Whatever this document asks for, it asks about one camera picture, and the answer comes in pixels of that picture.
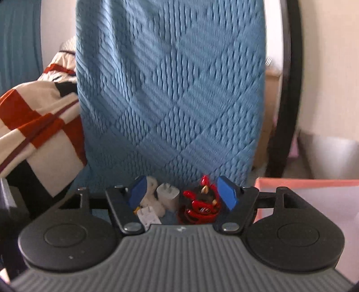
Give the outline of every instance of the blanket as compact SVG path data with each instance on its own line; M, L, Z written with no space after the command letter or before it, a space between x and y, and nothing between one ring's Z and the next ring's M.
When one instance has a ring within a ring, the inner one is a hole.
M88 165L74 186L246 182L262 125L263 0L78 0L76 16Z
M74 53L59 52L37 81L0 97L0 177L41 213L86 164Z

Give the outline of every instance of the black circular pad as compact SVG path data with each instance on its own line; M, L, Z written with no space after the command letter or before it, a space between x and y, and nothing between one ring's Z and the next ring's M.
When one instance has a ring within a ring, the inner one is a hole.
M248 228L244 240L261 262L288 272L335 266L344 248L341 230L313 209L283 209Z
M19 236L29 264L54 272L92 267L112 254L117 237L111 224L76 209L44 213Z
M61 224L51 227L45 233L45 240L55 247L70 247L79 244L86 237L86 229L75 224Z
M278 238L292 246L310 246L319 239L319 231L303 223L290 223L278 229Z

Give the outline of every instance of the metal screw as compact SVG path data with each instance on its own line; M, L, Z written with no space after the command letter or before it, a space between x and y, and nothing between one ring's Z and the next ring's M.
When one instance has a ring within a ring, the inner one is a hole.
M224 232L235 232L239 229L239 225L234 222L227 222L222 225L222 230Z
M130 222L127 223L123 228L128 232L137 232L141 230L142 225L138 222Z

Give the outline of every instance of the gray ribbed surface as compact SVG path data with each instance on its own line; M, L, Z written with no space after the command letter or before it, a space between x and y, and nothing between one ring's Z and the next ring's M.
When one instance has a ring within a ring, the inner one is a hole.
M162 225L126 237L96 267L62 275L30 270L12 286L19 292L344 292L351 283L335 270L311 275L272 270L238 237L220 235L211 225Z

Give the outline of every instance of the white pillow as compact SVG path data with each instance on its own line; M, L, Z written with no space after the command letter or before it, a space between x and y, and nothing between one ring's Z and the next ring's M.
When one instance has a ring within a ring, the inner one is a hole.
M66 42L63 42L60 46L60 51L76 51L76 36L73 36Z

